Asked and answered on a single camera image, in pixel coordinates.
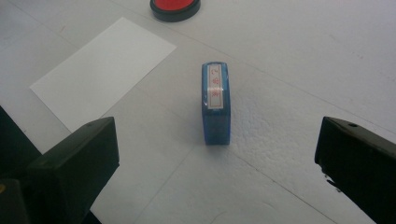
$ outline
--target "table surface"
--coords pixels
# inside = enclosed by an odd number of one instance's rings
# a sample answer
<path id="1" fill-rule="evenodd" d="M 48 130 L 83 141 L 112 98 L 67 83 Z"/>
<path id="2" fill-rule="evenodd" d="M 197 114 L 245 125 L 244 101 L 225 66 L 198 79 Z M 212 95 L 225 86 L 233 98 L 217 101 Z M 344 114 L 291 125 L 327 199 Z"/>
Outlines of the table surface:
<path id="1" fill-rule="evenodd" d="M 202 0 L 187 21 L 148 1 L 0 0 L 0 105 L 46 152 L 70 132 L 29 87 L 124 17 L 177 46 L 104 117 L 120 168 L 108 224 L 374 223 L 314 163 L 323 116 L 396 142 L 396 2 Z M 207 147 L 201 65 L 229 66 L 232 142 Z"/>

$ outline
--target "blue plastic casing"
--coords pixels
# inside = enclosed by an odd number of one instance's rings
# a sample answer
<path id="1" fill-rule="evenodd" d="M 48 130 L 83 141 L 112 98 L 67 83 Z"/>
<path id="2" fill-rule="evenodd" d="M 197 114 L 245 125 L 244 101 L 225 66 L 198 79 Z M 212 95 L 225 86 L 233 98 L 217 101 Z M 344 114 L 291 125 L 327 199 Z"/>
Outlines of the blue plastic casing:
<path id="1" fill-rule="evenodd" d="M 230 144 L 231 104 L 227 63 L 202 65 L 202 119 L 207 145 Z"/>

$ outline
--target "black object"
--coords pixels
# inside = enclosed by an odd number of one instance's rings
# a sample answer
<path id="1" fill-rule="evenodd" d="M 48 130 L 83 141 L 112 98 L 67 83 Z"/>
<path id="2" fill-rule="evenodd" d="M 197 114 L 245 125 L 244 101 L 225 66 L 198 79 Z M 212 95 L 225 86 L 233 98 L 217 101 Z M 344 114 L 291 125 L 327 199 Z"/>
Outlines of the black object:
<path id="1" fill-rule="evenodd" d="M 43 156 L 3 109 L 0 128 L 0 223 L 100 223 L 90 208 L 119 166 L 113 118 L 82 126 Z"/>
<path id="2" fill-rule="evenodd" d="M 189 5 L 176 10 L 160 8 L 156 5 L 156 0 L 150 0 L 149 5 L 158 20 L 174 22 L 184 21 L 195 15 L 201 6 L 201 1 L 193 0 Z"/>
<path id="3" fill-rule="evenodd" d="M 376 223 L 396 223 L 396 145 L 354 123 L 323 118 L 315 163 Z"/>

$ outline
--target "paper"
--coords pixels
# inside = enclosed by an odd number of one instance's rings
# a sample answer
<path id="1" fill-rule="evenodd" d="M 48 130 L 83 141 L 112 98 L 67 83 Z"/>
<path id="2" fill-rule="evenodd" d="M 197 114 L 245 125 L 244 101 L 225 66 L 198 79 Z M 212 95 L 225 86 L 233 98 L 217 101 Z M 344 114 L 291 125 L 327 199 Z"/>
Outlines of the paper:
<path id="1" fill-rule="evenodd" d="M 73 132 L 101 118 L 175 48 L 121 18 L 30 88 Z"/>

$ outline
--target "red round object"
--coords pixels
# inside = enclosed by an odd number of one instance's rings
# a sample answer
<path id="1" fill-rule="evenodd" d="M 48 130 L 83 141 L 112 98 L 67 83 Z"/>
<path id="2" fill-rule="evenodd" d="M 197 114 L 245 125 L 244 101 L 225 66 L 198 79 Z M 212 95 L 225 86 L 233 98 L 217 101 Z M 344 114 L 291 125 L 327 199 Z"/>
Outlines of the red round object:
<path id="1" fill-rule="evenodd" d="M 193 0 L 155 0 L 154 4 L 161 10 L 174 11 L 187 7 L 192 2 Z"/>

